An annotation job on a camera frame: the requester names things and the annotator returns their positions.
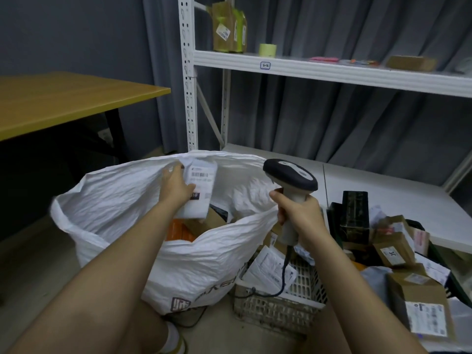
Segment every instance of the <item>white plastic bag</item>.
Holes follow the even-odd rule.
[[[262,170],[263,158],[196,150],[110,166],[86,174],[54,199],[50,211],[74,239],[85,266],[156,204],[163,168],[185,158],[218,164],[211,203],[243,218],[192,243],[164,242],[143,292],[161,314],[218,302],[262,244],[277,221],[277,207],[268,196],[276,186]]]

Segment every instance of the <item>hand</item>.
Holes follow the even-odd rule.
[[[320,204],[311,195],[306,196],[305,202],[297,203],[281,193],[283,189],[271,191],[269,196],[279,205],[277,220],[281,225],[290,218],[295,230],[307,240],[313,236],[329,234],[321,212]]]
[[[175,205],[176,210],[181,208],[192,196],[195,184],[186,184],[182,175],[184,166],[179,162],[172,172],[164,169],[162,172],[161,192],[159,202],[168,202]]]

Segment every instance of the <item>left hand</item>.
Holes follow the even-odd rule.
[[[167,202],[175,205],[176,209],[179,209],[190,199],[196,185],[187,185],[184,182],[183,169],[184,166],[180,162],[174,166],[171,172],[168,169],[164,169],[159,202]]]

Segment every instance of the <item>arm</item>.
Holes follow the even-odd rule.
[[[184,183],[181,167],[164,170],[159,202],[62,289],[10,354],[116,351],[170,221],[195,188]]]
[[[329,234],[318,201],[307,196],[296,203],[270,192],[279,205],[279,221],[286,214],[315,259],[346,341],[353,354],[423,354],[427,351],[372,291]]]

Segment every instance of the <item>floor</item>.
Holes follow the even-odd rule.
[[[48,228],[12,251],[0,266],[0,353],[4,353],[44,306],[79,271],[74,242]],[[199,313],[181,315],[193,323]],[[235,318],[229,297],[210,307],[192,329],[182,329],[189,354],[295,353],[295,339]]]

